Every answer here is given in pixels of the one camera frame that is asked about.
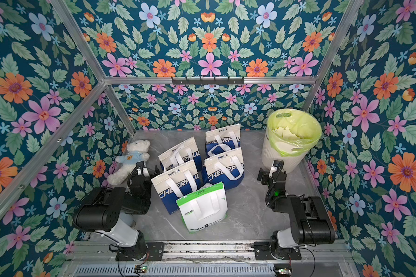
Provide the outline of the green white takeout bag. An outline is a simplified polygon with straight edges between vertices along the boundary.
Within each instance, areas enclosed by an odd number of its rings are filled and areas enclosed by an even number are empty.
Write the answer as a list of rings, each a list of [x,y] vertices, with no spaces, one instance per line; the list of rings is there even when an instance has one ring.
[[[203,187],[178,199],[176,203],[190,233],[216,225],[227,217],[228,205],[223,182]]]

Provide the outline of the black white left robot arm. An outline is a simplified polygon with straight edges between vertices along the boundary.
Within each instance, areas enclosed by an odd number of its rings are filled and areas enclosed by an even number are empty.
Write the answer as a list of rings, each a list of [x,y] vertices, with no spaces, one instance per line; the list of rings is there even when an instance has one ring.
[[[164,243],[146,242],[144,234],[121,217],[123,213],[130,216],[147,214],[151,205],[151,179],[159,173],[158,167],[151,172],[144,162],[138,162],[129,172],[127,188],[93,189],[74,212],[73,225],[111,240],[109,251],[116,253],[117,262],[162,260]]]

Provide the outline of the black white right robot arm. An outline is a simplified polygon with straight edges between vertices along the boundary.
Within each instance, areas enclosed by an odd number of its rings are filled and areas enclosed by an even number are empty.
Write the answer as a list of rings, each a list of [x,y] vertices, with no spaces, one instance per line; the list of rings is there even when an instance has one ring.
[[[274,160],[270,170],[260,168],[257,180],[268,187],[265,204],[273,212],[287,214],[290,226],[275,231],[268,242],[253,245],[256,260],[300,260],[300,249],[333,244],[336,232],[319,196],[289,194],[287,171],[282,160]]]

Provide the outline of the back right blue white bag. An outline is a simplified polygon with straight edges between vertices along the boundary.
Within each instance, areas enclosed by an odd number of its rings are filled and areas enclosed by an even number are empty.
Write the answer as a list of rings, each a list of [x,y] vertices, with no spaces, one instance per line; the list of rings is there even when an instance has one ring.
[[[235,124],[205,133],[205,149],[209,157],[240,147],[241,125]]]

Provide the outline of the blue white bag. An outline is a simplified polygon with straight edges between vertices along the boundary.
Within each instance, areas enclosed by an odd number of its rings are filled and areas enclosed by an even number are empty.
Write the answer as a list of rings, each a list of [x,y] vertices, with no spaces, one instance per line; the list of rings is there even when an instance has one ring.
[[[194,161],[199,172],[202,170],[202,158],[194,137],[170,148],[158,158],[163,171],[168,171],[191,160]]]
[[[225,190],[231,190],[241,184],[244,174],[243,153],[239,147],[205,159],[202,181],[204,185],[222,182]]]
[[[199,171],[193,160],[163,172],[151,181],[170,215],[179,209],[176,202],[180,198],[202,188]]]
[[[241,125],[235,124],[205,133],[205,149],[209,157],[240,147]]]

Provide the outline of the back left blue white bag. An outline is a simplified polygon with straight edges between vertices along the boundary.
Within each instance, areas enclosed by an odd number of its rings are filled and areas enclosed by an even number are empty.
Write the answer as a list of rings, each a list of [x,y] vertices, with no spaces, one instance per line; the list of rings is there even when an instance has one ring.
[[[191,160],[194,161],[199,172],[202,170],[202,158],[194,137],[170,148],[158,158],[163,171],[168,171]]]

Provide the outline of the front left blue white bag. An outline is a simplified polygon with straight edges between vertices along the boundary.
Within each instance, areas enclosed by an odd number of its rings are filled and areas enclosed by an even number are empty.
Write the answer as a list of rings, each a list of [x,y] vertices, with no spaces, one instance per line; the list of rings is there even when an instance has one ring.
[[[193,160],[163,172],[151,181],[170,215],[179,209],[176,202],[180,198],[202,188],[199,171]]]

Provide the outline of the white teddy bear blue shirt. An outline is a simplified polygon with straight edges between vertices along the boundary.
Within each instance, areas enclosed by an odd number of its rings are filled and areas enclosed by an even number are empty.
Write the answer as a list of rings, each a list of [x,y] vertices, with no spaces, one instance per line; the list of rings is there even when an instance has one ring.
[[[116,162],[120,165],[119,169],[107,177],[111,186],[118,186],[135,170],[137,163],[145,164],[149,158],[149,140],[136,140],[127,145],[125,155],[116,157]]]

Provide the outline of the paper scraps in bin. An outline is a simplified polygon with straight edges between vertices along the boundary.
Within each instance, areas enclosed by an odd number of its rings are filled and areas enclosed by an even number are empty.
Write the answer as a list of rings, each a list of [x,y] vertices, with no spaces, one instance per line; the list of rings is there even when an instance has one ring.
[[[304,123],[291,121],[290,118],[276,118],[276,126],[273,131],[285,140],[307,139],[309,131]]]

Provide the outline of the white trash bin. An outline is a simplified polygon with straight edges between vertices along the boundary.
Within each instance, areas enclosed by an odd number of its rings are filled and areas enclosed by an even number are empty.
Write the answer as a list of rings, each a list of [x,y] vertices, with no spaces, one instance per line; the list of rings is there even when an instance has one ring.
[[[263,165],[267,169],[271,169],[273,166],[273,162],[275,160],[282,160],[284,162],[283,169],[287,172],[293,172],[295,168],[300,164],[300,162],[304,159],[307,152],[303,152],[298,156],[284,156],[278,153],[271,145],[268,138],[268,135],[265,135],[263,140],[263,147],[262,147],[262,154],[261,159]]]

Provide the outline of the black wall hook rail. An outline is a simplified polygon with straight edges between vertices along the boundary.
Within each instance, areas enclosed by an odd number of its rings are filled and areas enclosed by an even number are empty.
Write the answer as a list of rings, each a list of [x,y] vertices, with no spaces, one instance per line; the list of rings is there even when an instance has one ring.
[[[173,85],[242,85],[245,78],[237,77],[177,77],[171,78]]]

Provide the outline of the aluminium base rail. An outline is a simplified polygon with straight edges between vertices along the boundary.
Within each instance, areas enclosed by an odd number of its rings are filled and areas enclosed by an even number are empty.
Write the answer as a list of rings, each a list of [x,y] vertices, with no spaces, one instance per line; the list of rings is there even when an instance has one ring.
[[[62,277],[357,277],[342,240],[275,250],[267,240],[151,241],[144,258],[117,254],[110,242],[79,242]]]

